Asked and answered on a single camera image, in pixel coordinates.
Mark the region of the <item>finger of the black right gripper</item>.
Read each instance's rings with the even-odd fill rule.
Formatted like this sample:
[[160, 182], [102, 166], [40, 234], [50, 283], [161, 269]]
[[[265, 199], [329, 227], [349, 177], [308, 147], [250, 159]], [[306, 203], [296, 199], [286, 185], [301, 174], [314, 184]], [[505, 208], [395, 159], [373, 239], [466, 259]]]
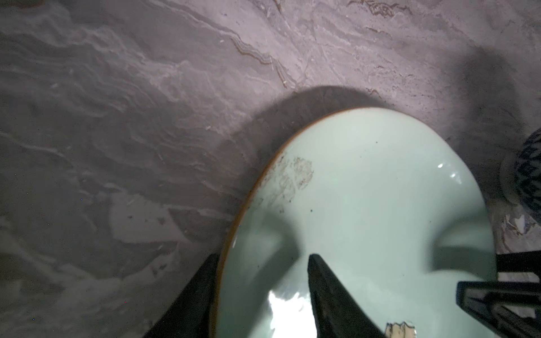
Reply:
[[[505, 273], [540, 275], [540, 252], [494, 254], [480, 250], [456, 250], [455, 257], [465, 270], [494, 258]], [[540, 283], [533, 282], [459, 282], [456, 304], [499, 337], [539, 337], [540, 322], [523, 318], [509, 308], [540, 309]]]

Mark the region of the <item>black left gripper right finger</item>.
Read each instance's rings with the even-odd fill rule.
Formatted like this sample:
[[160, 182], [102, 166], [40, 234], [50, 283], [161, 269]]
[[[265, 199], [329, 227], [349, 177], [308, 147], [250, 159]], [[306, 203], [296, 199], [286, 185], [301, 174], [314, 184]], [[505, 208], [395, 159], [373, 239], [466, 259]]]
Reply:
[[385, 336], [362, 311], [320, 255], [313, 253], [309, 256], [307, 271], [318, 337]]

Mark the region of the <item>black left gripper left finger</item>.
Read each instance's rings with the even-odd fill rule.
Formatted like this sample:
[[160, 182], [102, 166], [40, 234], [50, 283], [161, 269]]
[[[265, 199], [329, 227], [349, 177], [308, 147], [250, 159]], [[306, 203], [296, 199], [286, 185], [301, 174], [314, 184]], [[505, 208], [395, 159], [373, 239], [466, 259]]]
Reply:
[[209, 255], [165, 314], [145, 337], [207, 338], [210, 336], [219, 255]]

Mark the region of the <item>mint green ceramic plate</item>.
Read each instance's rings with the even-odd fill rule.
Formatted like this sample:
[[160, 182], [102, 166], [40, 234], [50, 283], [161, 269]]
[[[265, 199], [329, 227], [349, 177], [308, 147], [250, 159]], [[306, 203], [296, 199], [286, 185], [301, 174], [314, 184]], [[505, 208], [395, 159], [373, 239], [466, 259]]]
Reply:
[[237, 214], [218, 269], [213, 337], [315, 337], [308, 262], [320, 255], [379, 330], [491, 337], [456, 305], [493, 281], [493, 230], [466, 164], [416, 118], [328, 115], [288, 140]]

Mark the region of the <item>blue patterned bowl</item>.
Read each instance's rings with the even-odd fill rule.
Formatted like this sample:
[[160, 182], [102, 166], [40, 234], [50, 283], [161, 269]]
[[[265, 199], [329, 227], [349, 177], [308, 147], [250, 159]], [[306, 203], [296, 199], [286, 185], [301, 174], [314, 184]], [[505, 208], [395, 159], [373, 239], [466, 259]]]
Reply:
[[521, 205], [540, 224], [540, 129], [518, 153], [508, 153], [500, 165], [500, 185], [511, 204]]

